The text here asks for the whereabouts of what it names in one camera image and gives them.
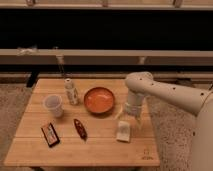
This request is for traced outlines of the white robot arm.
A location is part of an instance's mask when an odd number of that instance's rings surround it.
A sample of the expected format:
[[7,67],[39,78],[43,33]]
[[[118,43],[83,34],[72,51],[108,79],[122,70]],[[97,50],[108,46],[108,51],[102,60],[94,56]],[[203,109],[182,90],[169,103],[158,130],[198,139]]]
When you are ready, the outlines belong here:
[[126,76],[123,113],[139,117],[146,95],[155,96],[196,117],[190,149],[190,171],[213,171],[213,91],[155,81],[150,72]]

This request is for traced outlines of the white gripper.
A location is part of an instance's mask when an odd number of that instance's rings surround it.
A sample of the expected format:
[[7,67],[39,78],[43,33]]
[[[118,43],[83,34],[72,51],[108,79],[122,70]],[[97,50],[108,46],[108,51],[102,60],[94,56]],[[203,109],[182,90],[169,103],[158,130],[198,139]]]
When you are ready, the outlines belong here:
[[135,117],[138,128],[141,129],[142,123],[141,123],[140,114],[142,112],[142,103],[144,98],[145,98],[144,94],[128,91],[127,100],[124,103],[124,111],[120,110],[116,114],[115,119],[119,120],[124,115],[124,112],[125,112],[128,115]]

